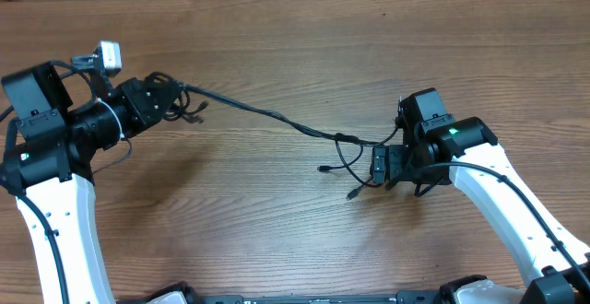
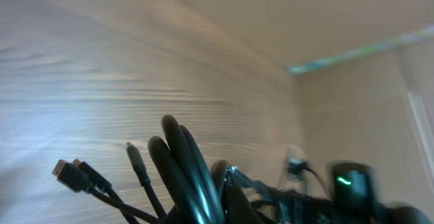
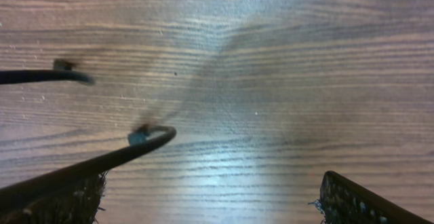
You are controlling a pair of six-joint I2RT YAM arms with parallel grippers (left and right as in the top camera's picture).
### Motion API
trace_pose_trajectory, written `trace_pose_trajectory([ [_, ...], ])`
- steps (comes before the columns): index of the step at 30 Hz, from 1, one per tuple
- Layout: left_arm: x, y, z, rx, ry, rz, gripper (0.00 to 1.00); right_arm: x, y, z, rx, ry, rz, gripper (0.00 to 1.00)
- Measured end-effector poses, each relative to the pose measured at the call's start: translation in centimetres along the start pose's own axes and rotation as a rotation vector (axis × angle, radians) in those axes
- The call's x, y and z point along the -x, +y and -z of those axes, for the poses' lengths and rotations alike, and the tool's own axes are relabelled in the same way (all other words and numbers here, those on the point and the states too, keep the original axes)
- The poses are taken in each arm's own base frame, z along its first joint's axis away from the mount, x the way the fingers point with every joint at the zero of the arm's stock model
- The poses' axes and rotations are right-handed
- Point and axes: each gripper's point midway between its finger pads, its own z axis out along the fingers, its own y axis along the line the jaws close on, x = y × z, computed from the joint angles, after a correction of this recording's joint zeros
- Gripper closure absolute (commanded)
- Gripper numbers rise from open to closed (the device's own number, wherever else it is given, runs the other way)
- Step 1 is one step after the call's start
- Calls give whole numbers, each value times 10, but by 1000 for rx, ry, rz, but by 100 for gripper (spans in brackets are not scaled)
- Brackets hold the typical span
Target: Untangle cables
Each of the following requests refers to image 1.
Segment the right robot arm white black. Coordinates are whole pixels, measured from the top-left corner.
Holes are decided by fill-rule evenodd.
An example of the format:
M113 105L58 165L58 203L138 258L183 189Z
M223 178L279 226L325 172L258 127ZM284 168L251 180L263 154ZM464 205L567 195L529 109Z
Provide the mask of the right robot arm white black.
M520 178L497 136L478 117L458 121L435 88L401 99L397 145L372 150L372 180L411 182L421 197L453 185L490 224L522 277L521 289L470 275L440 286L433 303L586 303L589 246L577 239Z

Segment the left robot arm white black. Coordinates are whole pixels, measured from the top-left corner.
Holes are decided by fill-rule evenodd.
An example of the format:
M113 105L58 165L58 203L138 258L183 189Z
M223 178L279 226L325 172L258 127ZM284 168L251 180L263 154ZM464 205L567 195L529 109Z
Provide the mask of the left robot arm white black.
M154 72L118 87L97 60L51 61L5 76L10 121L1 185L27 225L46 303L113 303L90 162L159 123L183 84Z

